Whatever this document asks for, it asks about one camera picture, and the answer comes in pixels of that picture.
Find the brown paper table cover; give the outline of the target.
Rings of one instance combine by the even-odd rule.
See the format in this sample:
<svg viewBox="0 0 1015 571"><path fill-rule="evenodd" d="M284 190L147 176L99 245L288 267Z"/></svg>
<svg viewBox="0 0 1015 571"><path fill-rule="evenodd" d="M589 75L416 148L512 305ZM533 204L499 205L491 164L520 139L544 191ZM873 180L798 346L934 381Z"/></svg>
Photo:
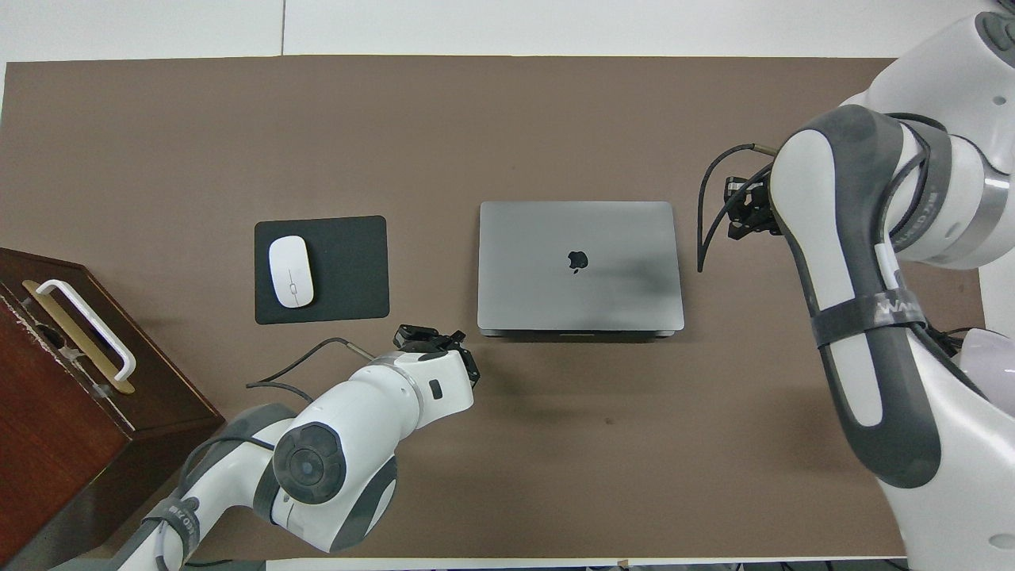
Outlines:
<svg viewBox="0 0 1015 571"><path fill-rule="evenodd" d="M842 435L782 238L718 232L710 160L777 145L883 59L290 56L18 63L0 247L80 263L226 416L321 339L464 330L475 402L396 452L392 505L339 557L899 556ZM685 329L648 343L486 339L486 200L667 200ZM257 223L382 216L390 314L258 325Z"/></svg>

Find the white computer mouse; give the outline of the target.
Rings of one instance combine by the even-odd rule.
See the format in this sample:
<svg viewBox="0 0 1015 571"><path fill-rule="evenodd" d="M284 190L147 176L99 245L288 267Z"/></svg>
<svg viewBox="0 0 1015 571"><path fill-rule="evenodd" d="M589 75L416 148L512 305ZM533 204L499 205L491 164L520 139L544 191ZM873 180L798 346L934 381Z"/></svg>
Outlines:
<svg viewBox="0 0 1015 571"><path fill-rule="evenodd" d="M290 235L268 248L268 267L275 299L283 308L303 308L314 302L314 278L307 242Z"/></svg>

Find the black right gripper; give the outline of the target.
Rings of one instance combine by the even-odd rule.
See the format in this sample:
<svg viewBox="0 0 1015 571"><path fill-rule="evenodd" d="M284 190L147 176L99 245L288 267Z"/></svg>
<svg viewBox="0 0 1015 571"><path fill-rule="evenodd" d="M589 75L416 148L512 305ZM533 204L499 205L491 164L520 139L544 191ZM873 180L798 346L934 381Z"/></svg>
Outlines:
<svg viewBox="0 0 1015 571"><path fill-rule="evenodd" d="M751 232L767 232L782 237L768 182L761 179L728 176L724 181L722 200L731 206L726 237L739 241Z"/></svg>

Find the dark brown wooden box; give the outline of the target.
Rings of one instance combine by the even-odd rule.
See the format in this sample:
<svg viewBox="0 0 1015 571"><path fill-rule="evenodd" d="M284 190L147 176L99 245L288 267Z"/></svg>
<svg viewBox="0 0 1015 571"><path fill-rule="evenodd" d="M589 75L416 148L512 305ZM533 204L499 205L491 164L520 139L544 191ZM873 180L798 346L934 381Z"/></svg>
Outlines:
<svg viewBox="0 0 1015 571"><path fill-rule="evenodd" d="M0 248L0 571L98 548L223 423L83 265Z"/></svg>

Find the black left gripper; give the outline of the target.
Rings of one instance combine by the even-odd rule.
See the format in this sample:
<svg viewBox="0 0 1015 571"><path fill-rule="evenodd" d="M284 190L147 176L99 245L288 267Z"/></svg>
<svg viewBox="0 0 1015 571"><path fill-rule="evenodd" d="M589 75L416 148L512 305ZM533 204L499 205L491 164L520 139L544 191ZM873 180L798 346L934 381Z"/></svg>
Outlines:
<svg viewBox="0 0 1015 571"><path fill-rule="evenodd" d="M462 361L470 387L475 388L480 380L480 371L473 354L463 344L465 339L466 334L462 330L446 335L442 334L438 329L402 324L396 329L394 346L402 353L428 354L441 353L441 351L462 353Z"/></svg>

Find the grey aluminium laptop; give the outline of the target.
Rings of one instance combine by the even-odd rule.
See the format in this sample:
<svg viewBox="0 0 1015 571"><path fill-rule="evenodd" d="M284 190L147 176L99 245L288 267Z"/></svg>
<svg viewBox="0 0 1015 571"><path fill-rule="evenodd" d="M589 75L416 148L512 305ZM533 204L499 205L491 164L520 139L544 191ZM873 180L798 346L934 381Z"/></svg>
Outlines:
<svg viewBox="0 0 1015 571"><path fill-rule="evenodd" d="M486 336L685 329L673 206L660 200L488 200L479 210L477 326Z"/></svg>

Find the black mouse pad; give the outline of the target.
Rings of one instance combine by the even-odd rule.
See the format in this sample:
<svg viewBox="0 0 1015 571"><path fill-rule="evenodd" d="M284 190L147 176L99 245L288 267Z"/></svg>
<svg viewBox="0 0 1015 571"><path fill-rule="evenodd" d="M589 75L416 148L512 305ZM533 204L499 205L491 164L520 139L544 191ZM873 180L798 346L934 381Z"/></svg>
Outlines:
<svg viewBox="0 0 1015 571"><path fill-rule="evenodd" d="M300 236L308 246L315 299L283 308L274 296L268 248ZM390 313L387 223L382 216L261 221L254 230L255 319L259 324L358 320Z"/></svg>

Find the white desk lamp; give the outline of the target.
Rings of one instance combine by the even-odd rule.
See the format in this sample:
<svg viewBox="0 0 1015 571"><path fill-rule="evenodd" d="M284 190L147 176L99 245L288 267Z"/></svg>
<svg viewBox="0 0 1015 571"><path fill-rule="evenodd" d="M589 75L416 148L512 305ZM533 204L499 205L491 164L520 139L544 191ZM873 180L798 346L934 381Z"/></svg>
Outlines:
<svg viewBox="0 0 1015 571"><path fill-rule="evenodd" d="M956 362L987 399L1015 402L1015 340L993 330L971 329Z"/></svg>

